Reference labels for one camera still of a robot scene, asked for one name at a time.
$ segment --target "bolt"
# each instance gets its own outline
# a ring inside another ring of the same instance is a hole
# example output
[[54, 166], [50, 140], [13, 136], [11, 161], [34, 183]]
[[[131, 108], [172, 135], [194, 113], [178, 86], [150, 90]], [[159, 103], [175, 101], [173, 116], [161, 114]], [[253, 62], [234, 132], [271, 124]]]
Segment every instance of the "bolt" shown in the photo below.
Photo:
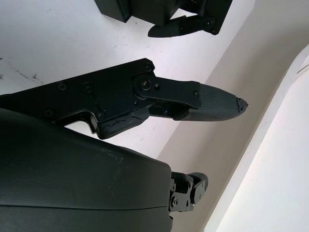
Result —
[[63, 82], [60, 82], [58, 84], [58, 89], [61, 90], [61, 91], [64, 91], [64, 90], [67, 89], [67, 85], [65, 83], [63, 83]]
[[104, 113], [98, 113], [97, 114], [97, 120], [103, 120], [105, 118], [105, 114]]
[[143, 79], [141, 79], [141, 81], [140, 81], [140, 86], [141, 86], [141, 89], [142, 89], [142, 90], [148, 91], [148, 90], [150, 90], [150, 88], [151, 88], [151, 82], [150, 82], [150, 80], [148, 80], [147, 78], [143, 78]]
[[93, 86], [92, 86], [92, 84], [90, 84], [90, 83], [84, 84], [83, 90], [84, 90], [86, 93], [91, 93], [91, 92], [93, 91]]
[[194, 97], [199, 98], [199, 92], [198, 92], [198, 90], [195, 90], [195, 91], [193, 92], [193, 95], [194, 95]]
[[151, 65], [149, 63], [145, 64], [145, 70], [146, 70], [146, 72], [151, 72], [152, 67], [151, 67]]
[[52, 109], [46, 109], [44, 110], [43, 114], [45, 117], [52, 117], [54, 116], [54, 111]]

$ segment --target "metal bracket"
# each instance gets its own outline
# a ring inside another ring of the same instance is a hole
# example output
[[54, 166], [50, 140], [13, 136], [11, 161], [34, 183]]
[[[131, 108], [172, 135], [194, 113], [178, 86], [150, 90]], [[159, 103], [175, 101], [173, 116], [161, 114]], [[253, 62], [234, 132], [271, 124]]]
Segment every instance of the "metal bracket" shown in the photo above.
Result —
[[169, 211], [193, 211], [204, 196], [208, 178], [202, 173], [182, 174], [172, 172], [170, 181]]

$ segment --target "scuff mark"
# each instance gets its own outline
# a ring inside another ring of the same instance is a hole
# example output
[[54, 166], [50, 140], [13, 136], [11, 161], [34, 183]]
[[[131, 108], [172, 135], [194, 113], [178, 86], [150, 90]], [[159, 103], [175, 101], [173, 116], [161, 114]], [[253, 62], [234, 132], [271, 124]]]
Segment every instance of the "scuff mark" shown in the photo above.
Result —
[[22, 72], [19, 71], [19, 69], [15, 70], [15, 72], [19, 73], [21, 76], [23, 76], [24, 78], [31, 80], [29, 77], [27, 77], [26, 75], [24, 75]]
[[112, 127], [112, 126], [114, 126], [115, 124], [117, 124], [117, 123], [119, 123], [119, 122], [126, 122], [125, 120], [122, 120], [122, 119], [120, 119], [119, 121], [117, 121], [117, 119], [115, 118], [115, 121], [116, 122], [114, 122], [113, 124], [111, 124], [111, 125], [105, 125], [104, 127], [103, 127], [103, 129], [105, 128], [105, 127]]
[[37, 75], [37, 74], [34, 74], [34, 75], [32, 76], [32, 79], [37, 80], [37, 81], [39, 81], [39, 82], [41, 83], [41, 85], [44, 85], [44, 82], [43, 82], [41, 79], [38, 78], [38, 75]]
[[131, 116], [132, 118], [136, 118], [136, 119], [138, 119], [138, 120], [142, 120], [141, 118], [139, 118], [139, 117], [135, 117], [135, 116]]

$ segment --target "black mechanical linkage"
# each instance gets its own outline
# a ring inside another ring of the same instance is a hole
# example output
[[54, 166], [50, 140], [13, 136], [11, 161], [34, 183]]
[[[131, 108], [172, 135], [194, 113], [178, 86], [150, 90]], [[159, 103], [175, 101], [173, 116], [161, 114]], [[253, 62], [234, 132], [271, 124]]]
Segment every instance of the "black mechanical linkage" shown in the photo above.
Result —
[[86, 122], [100, 139], [143, 123], [149, 116], [182, 121], [223, 121], [245, 112], [247, 103], [194, 81], [156, 77], [141, 59], [0, 97], [0, 108], [65, 126]]

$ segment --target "black joint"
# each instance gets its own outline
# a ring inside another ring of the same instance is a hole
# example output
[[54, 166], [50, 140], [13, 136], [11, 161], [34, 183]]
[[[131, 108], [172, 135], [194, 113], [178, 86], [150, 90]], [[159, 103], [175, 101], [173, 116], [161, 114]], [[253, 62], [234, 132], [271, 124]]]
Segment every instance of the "black joint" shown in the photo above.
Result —
[[140, 80], [140, 87], [141, 87], [141, 89], [144, 90], [144, 91], [149, 91], [150, 88], [151, 88], [151, 82], [150, 82], [150, 80], [147, 79], [147, 78], [142, 78], [142, 79]]

